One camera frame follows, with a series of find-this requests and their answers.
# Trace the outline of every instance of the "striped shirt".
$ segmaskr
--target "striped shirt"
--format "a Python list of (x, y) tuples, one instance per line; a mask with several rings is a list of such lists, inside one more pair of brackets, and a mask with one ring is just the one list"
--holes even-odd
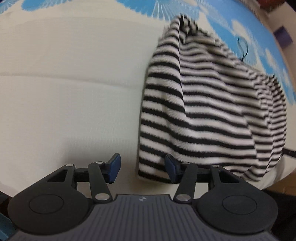
[(245, 65), (186, 16), (171, 22), (148, 68), (140, 176), (170, 183), (169, 153), (259, 181), (279, 162), (286, 129), (286, 100), (275, 76)]

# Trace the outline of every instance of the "wall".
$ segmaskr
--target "wall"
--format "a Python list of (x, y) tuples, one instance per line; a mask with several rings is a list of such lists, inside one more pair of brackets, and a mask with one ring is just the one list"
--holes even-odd
[(294, 43), (283, 49), (283, 53), (286, 57), (292, 75), (296, 78), (296, 12), (287, 3), (284, 3), (278, 9), (269, 14), (268, 23), (273, 32), (279, 27), (284, 26), (292, 37)]

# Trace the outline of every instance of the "logo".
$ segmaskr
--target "logo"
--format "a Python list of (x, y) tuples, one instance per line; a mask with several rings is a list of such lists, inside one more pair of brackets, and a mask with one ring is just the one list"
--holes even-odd
[(144, 197), (144, 196), (142, 196), (142, 197), (140, 197), (140, 198), (139, 198), (139, 200), (140, 200), (141, 202), (144, 202), (144, 201), (146, 201), (146, 200), (147, 200), (147, 198), (146, 198), (146, 197)]

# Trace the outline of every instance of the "blue patterned fabric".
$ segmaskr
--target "blue patterned fabric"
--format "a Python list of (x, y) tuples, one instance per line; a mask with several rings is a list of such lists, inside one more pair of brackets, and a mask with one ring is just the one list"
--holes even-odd
[(40, 8), (48, 8), (68, 1), (71, 0), (24, 0), (22, 3), (22, 9), (26, 11), (35, 11)]
[(0, 2), (0, 14), (5, 12), (8, 8), (10, 8), (17, 1), (18, 0), (3, 0), (2, 2)]

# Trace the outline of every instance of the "black cord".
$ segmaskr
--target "black cord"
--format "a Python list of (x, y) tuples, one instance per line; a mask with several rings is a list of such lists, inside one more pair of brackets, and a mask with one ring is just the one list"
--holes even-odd
[[(245, 45), (246, 45), (246, 47), (247, 47), (247, 52), (246, 52), (245, 55), (244, 55), (244, 49), (242, 48), (242, 46), (241, 46), (241, 44), (240, 44), (240, 42), (239, 42), (240, 39), (243, 40), (243, 42), (245, 43)], [(248, 54), (248, 52), (249, 52), (248, 42), (246, 41), (245, 38), (243, 38), (243, 37), (238, 37), (238, 38), (237, 38), (237, 45), (238, 45), (238, 47), (240, 48), (240, 50), (241, 50), (241, 52), (242, 52), (242, 54), (243, 54), (243, 57), (241, 58), (241, 61), (244, 61), (245, 57), (247, 56), (247, 54)]]

